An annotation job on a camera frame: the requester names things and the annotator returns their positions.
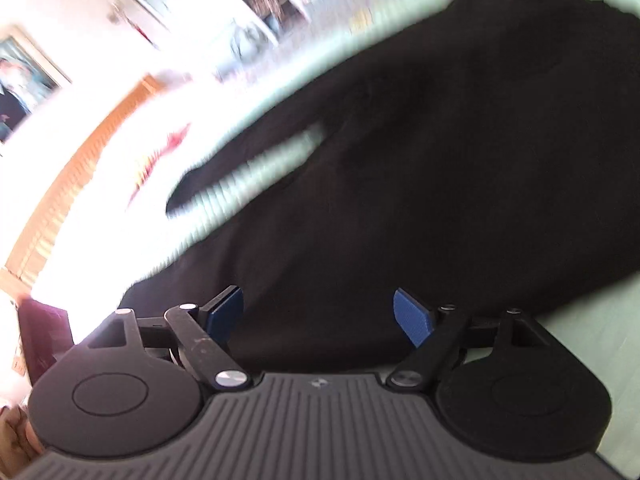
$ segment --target gray ribbed panel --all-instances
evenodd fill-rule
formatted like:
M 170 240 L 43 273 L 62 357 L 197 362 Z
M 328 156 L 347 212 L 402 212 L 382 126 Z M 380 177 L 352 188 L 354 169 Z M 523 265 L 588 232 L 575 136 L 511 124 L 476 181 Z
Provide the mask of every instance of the gray ribbed panel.
M 269 374 L 216 396 L 183 436 L 114 462 L 48 454 L 20 480 L 617 480 L 598 457 L 517 464 L 460 444 L 417 395 L 374 375 Z

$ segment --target black fabric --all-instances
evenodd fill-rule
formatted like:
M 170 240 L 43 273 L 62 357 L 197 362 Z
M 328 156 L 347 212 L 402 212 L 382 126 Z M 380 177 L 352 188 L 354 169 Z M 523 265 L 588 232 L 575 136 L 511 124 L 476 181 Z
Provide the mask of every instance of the black fabric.
M 402 286 L 479 313 L 549 310 L 640 268 L 640 22 L 602 2 L 455 0 L 270 110 L 171 205 L 305 125 L 327 138 L 121 307 L 229 284 L 241 364 L 396 362 Z
M 5 87 L 2 87 L 2 93 L 0 94 L 0 116 L 3 115 L 6 116 L 6 118 L 2 122 L 11 130 L 15 130 L 15 127 L 27 115 L 18 98 Z

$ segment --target picture frame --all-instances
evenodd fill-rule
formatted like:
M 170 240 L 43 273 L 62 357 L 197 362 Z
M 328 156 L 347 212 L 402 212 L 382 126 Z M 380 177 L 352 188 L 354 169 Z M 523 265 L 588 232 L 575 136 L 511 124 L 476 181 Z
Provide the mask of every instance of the picture frame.
M 19 26 L 0 30 L 0 155 L 17 127 L 70 83 Z

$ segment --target silver screw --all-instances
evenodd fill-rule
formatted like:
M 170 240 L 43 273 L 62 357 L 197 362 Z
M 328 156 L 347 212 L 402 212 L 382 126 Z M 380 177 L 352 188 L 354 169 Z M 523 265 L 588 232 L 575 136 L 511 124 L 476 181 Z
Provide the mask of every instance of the silver screw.
M 391 382 L 401 388 L 413 388 L 422 382 L 422 376 L 413 370 L 400 370 L 391 376 Z
M 249 377 L 240 370 L 225 370 L 216 375 L 216 382 L 224 388 L 237 388 L 249 380 Z

